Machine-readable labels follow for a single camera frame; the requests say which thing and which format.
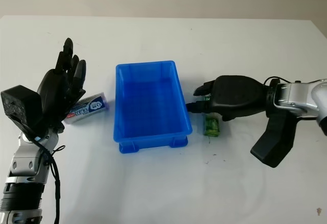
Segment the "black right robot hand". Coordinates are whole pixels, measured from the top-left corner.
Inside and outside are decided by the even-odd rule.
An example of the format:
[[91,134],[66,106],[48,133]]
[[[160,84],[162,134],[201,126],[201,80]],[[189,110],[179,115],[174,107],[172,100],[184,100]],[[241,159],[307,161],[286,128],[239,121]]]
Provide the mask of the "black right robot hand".
[[267,86],[250,77],[226,75],[205,82],[193,95],[210,98],[186,104],[189,112],[218,113],[223,121],[230,121],[264,112]]

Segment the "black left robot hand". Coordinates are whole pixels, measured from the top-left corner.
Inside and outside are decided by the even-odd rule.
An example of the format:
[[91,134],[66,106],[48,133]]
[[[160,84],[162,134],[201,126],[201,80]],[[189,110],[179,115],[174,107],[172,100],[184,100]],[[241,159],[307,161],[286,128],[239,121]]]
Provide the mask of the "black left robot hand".
[[67,38],[54,69],[43,77],[37,93],[41,97],[43,120],[47,127],[60,134],[62,121],[85,94],[86,61],[73,54],[73,41]]

